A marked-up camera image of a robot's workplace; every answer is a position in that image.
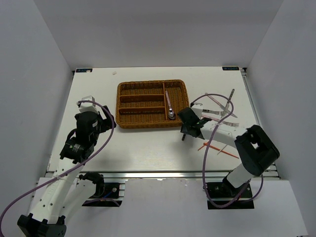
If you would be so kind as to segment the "dark handled knife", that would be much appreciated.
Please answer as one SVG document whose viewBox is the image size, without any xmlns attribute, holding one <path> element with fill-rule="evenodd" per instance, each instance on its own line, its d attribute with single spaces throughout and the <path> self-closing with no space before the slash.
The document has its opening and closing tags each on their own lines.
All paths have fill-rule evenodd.
<svg viewBox="0 0 316 237">
<path fill-rule="evenodd" d="M 234 92 L 235 92 L 235 90 L 232 89 L 232 91 L 231 91 L 231 93 L 230 93 L 230 95 L 229 95 L 229 100 L 232 99 L 232 96 L 233 96 Z M 229 109 L 229 106 L 230 106 L 230 103 L 229 103 L 229 101 L 228 101 L 228 102 L 226 103 L 225 109 L 223 110 L 223 113 L 222 113 L 221 118 L 223 118 L 223 117 L 227 114 L 227 111 L 228 111 L 228 109 Z"/>
</svg>

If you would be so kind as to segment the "pink handled spoon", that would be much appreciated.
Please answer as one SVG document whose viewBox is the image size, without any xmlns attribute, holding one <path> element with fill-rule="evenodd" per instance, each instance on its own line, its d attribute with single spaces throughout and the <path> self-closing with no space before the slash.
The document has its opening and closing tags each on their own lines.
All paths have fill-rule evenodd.
<svg viewBox="0 0 316 237">
<path fill-rule="evenodd" d="M 170 103 L 170 99 L 169 99 L 169 95 L 168 95 L 168 91 L 165 91 L 165 95 L 166 95 L 166 99 L 167 99 L 167 104 L 168 104 L 168 118 L 170 120 L 175 120 L 176 115 L 172 109 L 171 103 Z"/>
</svg>

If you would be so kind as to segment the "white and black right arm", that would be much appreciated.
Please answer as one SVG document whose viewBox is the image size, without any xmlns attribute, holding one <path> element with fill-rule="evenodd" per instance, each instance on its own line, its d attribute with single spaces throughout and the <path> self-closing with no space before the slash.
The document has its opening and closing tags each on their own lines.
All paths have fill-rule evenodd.
<svg viewBox="0 0 316 237">
<path fill-rule="evenodd" d="M 223 192 L 234 197 L 241 187 L 253 177 L 262 175 L 280 153 L 262 127 L 232 127 L 210 118 L 197 116 L 198 109 L 185 108 L 178 113 L 182 122 L 181 133 L 202 140 L 226 144 L 236 148 L 241 164 L 223 179 Z"/>
</svg>

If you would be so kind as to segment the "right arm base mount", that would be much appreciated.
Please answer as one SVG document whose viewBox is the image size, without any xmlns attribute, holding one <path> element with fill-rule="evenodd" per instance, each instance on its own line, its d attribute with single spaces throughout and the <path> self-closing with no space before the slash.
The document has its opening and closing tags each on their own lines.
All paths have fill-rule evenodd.
<svg viewBox="0 0 316 237">
<path fill-rule="evenodd" d="M 207 182 L 206 188 L 209 196 L 216 205 L 224 205 L 231 201 L 242 189 L 242 187 L 231 190 L 222 182 Z M 251 199 L 253 197 L 251 186 L 248 184 L 246 189 L 241 195 L 238 196 L 237 200 L 231 205 L 225 207 L 224 209 L 254 209 L 254 201 Z"/>
</svg>

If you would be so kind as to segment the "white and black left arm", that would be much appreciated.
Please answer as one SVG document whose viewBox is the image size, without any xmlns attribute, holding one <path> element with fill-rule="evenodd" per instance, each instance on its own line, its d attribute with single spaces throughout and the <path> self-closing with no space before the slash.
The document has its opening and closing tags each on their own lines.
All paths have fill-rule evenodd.
<svg viewBox="0 0 316 237">
<path fill-rule="evenodd" d="M 99 135 L 116 127 L 108 107 L 102 106 L 101 110 L 103 116 L 94 104 L 79 104 L 76 127 L 66 138 L 53 178 L 30 213 L 21 215 L 17 221 L 25 236 L 63 237 L 66 223 L 89 198 L 104 197 L 103 175 L 97 172 L 80 174 L 86 161 L 97 154 L 94 147 Z"/>
</svg>

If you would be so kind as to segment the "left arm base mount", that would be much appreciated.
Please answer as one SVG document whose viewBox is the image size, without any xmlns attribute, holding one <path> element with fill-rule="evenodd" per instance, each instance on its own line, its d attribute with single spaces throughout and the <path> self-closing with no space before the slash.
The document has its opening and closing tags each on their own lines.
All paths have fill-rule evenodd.
<svg viewBox="0 0 316 237">
<path fill-rule="evenodd" d="M 83 206 L 120 207 L 122 203 L 122 200 L 119 200 L 120 183 L 105 182 L 104 176 L 97 172 L 81 174 L 79 179 L 91 181 L 95 189 L 95 193 L 83 203 Z"/>
</svg>

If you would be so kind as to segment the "orange chopstick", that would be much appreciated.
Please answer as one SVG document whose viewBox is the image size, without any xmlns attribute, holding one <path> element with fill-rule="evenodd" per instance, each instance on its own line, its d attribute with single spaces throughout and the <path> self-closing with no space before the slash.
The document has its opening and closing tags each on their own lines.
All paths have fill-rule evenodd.
<svg viewBox="0 0 316 237">
<path fill-rule="evenodd" d="M 203 145 L 202 145 L 200 148 L 198 148 L 198 151 L 200 151 L 201 149 L 203 149 L 203 148 L 206 147 L 206 146 L 209 147 L 209 145 L 208 145 L 207 143 L 203 143 Z"/>
<path fill-rule="evenodd" d="M 202 145 L 198 150 L 200 151 L 201 149 L 203 149 L 204 147 L 206 147 L 206 145 L 207 145 L 207 143 L 203 143 L 203 145 Z M 238 156 L 235 156 L 235 155 L 233 155 L 233 154 L 231 154 L 231 153 L 228 153 L 228 152 L 224 151 L 224 149 L 219 149 L 219 148 L 217 148 L 217 147 L 215 147 L 215 146 L 212 146 L 212 145 L 210 145 L 209 147 L 210 147 L 211 149 L 214 149 L 214 150 L 218 151 L 218 153 L 223 153 L 223 154 L 226 154 L 226 155 L 228 155 L 228 156 L 231 156 L 231 157 L 234 157 L 234 158 L 239 159 Z"/>
</svg>

